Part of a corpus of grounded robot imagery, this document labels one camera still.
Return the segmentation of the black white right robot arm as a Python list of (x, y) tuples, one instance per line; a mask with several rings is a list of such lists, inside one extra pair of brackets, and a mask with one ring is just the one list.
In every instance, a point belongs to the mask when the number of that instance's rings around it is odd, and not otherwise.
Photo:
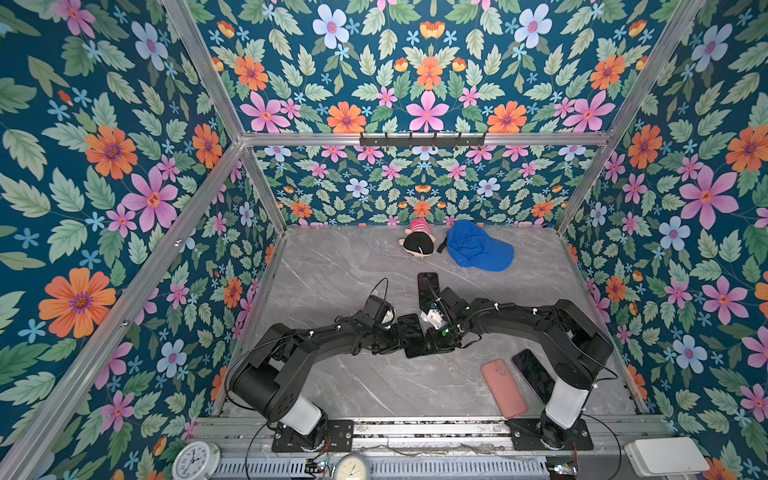
[(542, 307), (484, 298), (468, 302), (446, 288), (440, 293), (421, 293), (419, 306), (424, 314), (436, 309), (441, 319), (439, 326), (426, 330), (424, 352), (429, 355), (469, 347), (465, 340), (469, 334), (478, 339), (503, 334), (540, 344), (554, 369), (555, 381), (536, 434), (552, 450), (565, 446), (614, 351), (600, 326), (565, 299)]

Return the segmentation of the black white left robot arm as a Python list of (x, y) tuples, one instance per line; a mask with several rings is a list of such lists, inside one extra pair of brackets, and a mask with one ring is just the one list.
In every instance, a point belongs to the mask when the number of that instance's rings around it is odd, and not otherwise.
[(228, 374), (226, 391), (267, 423), (292, 431), (303, 449), (315, 450), (327, 437), (328, 416), (302, 394), (314, 365), (340, 355), (401, 348), (394, 307), (371, 295), (360, 310), (326, 326), (300, 330), (273, 324)]

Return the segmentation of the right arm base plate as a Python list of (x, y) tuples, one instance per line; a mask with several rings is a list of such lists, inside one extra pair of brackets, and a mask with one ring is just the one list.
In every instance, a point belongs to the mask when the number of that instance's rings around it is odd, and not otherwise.
[(508, 419), (505, 421), (510, 430), (510, 437), (516, 451), (592, 451), (594, 443), (587, 423), (580, 419), (569, 430), (563, 430), (556, 424), (542, 429), (538, 419)]

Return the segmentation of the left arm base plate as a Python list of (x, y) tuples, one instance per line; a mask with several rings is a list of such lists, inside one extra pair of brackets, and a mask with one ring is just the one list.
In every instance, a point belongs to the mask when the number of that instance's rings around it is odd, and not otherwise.
[(352, 420), (321, 419), (307, 435), (280, 423), (274, 433), (271, 450), (275, 453), (350, 452), (354, 438)]

